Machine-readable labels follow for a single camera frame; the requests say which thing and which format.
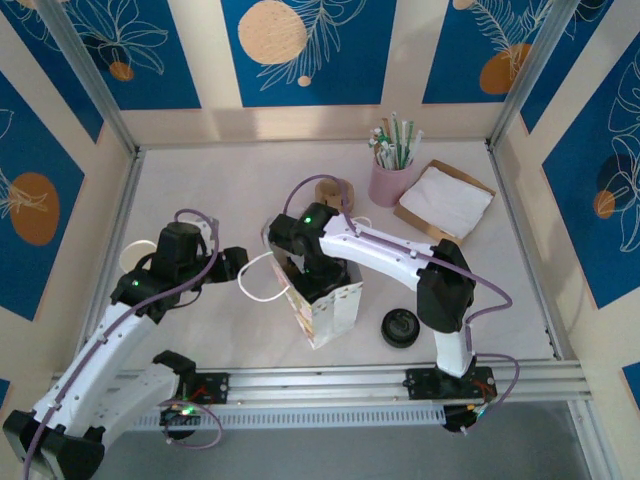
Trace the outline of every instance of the pink cup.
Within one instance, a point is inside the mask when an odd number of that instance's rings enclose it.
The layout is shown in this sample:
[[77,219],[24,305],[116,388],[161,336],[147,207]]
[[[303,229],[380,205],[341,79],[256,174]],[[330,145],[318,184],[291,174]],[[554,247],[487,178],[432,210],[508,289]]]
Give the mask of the pink cup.
[[371,183],[369,183],[369,198],[379,207],[395,206],[406,191],[413,164],[403,170],[386,170],[373,160],[371,169]]

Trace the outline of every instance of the black lid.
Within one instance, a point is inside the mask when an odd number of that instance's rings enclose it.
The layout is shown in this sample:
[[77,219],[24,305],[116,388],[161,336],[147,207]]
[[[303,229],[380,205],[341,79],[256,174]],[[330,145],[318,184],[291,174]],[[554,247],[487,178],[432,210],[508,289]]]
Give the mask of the black lid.
[[382,337],[395,348],[407,348],[413,345],[420,334],[420,322],[409,310],[396,308],[382,320]]

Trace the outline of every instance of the gray floor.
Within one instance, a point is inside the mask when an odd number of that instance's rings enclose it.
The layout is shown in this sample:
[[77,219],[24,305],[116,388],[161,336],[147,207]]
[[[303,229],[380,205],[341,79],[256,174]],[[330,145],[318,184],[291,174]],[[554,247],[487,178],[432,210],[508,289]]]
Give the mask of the gray floor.
[[[225,433],[212,450],[129,433],[107,452],[97,480],[586,479],[565,404],[508,404],[467,437],[441,427],[253,430]],[[192,441],[206,440],[192,437]]]

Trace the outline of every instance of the white napkin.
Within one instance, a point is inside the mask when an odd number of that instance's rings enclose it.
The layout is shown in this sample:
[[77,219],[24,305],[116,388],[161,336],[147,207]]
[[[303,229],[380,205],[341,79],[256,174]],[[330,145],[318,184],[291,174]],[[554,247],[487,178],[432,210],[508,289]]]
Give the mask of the white napkin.
[[478,224],[493,196],[436,167],[400,198],[400,205],[425,222],[463,239]]

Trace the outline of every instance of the white table surface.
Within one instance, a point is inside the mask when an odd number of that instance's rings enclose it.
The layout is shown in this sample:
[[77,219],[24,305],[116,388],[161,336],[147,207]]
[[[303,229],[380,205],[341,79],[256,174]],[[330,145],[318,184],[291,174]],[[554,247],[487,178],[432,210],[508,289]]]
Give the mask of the white table surface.
[[[498,190],[484,144],[433,142],[421,147],[415,175],[438,159]],[[286,142],[219,145],[147,152],[140,184],[125,233],[125,243],[157,241],[160,230],[185,207],[220,221],[221,247],[239,245],[253,258],[264,251],[260,229],[282,210],[291,189],[304,178],[329,173],[353,183],[353,215],[365,215],[376,229],[420,242],[425,234],[396,218],[392,209],[375,206],[367,196],[371,152],[366,142]],[[313,182],[298,192],[292,209],[313,201]],[[506,353],[518,359],[552,358],[544,320],[535,300],[500,193],[462,251],[471,270],[504,288],[514,299],[506,311],[481,317],[473,328],[474,348]],[[200,300],[169,312],[157,330],[127,362],[144,368],[164,349],[181,353],[202,368],[289,367],[399,364],[435,361],[433,335],[422,327],[416,343],[404,350],[381,337],[383,316],[393,308],[415,312],[415,293],[377,272],[362,268],[364,290],[353,330],[312,350],[287,300],[259,304],[245,297],[235,282],[207,285]],[[279,291],[267,261],[245,275],[255,295]],[[183,300],[191,298],[190,293]],[[470,311],[501,302],[493,292],[476,287]]]

